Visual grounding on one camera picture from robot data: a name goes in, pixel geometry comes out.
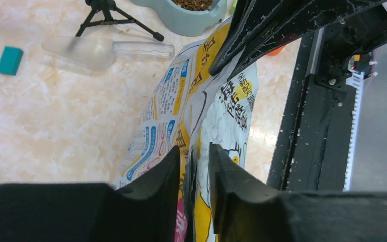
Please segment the pink pet food bag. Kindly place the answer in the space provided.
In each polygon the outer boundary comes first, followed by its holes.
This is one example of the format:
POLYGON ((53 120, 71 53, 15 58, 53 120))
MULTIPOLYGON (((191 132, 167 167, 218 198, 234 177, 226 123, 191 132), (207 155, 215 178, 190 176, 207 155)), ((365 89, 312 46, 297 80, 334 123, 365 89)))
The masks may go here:
POLYGON ((175 241, 217 241, 209 180, 209 144, 219 144, 232 161, 245 165, 258 91, 256 64, 230 77, 232 60, 219 74, 208 69, 230 28, 224 21, 208 38, 186 45, 156 86, 135 129, 119 175, 127 185, 149 171, 174 146, 180 149, 180 185, 175 241))

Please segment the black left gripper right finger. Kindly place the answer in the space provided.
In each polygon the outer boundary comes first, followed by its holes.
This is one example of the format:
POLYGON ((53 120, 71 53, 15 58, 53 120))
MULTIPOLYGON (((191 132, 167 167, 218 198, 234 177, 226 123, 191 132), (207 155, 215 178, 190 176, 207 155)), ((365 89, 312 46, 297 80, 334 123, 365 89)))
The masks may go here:
POLYGON ((209 144, 214 234, 219 241, 387 241, 387 192, 286 192, 209 144))

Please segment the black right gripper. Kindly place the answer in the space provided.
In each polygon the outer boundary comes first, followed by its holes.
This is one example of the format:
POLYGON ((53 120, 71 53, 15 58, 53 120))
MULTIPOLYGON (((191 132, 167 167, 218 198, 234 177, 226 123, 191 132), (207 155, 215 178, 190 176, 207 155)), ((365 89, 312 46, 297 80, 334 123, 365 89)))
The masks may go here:
MULTIPOLYGON (((220 73, 241 54, 231 76, 264 55, 259 48, 268 31, 300 9, 300 1, 238 1, 226 39, 208 72, 220 73)), ((326 28, 325 56, 338 61, 367 54, 387 44, 387 1, 306 1, 293 20, 302 36, 326 28)))

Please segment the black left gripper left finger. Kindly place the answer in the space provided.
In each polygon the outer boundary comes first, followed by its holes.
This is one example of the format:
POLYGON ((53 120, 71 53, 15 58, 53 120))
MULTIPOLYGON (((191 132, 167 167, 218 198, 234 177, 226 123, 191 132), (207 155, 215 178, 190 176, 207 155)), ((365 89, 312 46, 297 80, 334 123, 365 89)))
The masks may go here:
POLYGON ((180 152, 133 182, 0 184, 0 241, 174 241, 180 152))

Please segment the clear plastic scoop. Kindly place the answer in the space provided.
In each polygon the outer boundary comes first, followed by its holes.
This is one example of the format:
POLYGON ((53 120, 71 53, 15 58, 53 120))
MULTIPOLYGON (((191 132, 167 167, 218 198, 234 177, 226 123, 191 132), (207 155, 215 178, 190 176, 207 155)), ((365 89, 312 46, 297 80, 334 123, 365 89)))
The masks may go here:
POLYGON ((90 69, 106 69, 118 54, 126 56, 151 56, 171 59, 175 55, 173 45, 141 42, 114 41, 105 38, 57 36, 44 41, 42 49, 73 63, 90 69))

